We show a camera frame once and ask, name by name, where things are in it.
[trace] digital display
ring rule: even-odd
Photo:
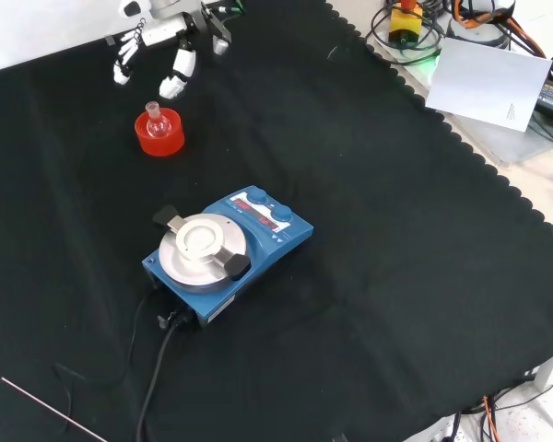
[[[267,226],[271,230],[277,230],[278,226],[273,223],[270,219],[268,219],[266,216],[262,215],[260,212],[258,212],[256,209],[248,205],[245,201],[237,199],[233,200],[233,202],[240,207],[241,210],[243,210],[246,214],[249,214],[256,218],[263,226]]]

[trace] robotic hand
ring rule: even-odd
[[[163,98],[174,99],[184,90],[196,64],[196,52],[188,37],[197,32],[209,32],[213,36],[213,51],[221,55],[231,43],[231,34],[214,13],[231,11],[241,12],[238,8],[209,7],[200,0],[123,0],[119,8],[122,17],[150,12],[153,20],[147,22],[142,18],[135,29],[121,37],[121,50],[113,67],[114,81],[119,85],[129,81],[132,59],[144,45],[151,47],[176,41],[178,51],[171,74],[159,85]]]

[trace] red cup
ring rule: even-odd
[[[178,152],[184,145],[184,132],[182,131],[181,117],[176,111],[168,108],[159,108],[163,116],[170,120],[171,131],[166,136],[154,138],[147,132],[147,112],[139,115],[135,120],[135,132],[139,138],[139,144],[144,152],[154,157],[167,157]]]

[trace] white paper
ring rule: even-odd
[[[446,39],[426,106],[525,131],[551,61]]]

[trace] white wall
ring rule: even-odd
[[[135,26],[121,0],[0,0],[0,69]]]

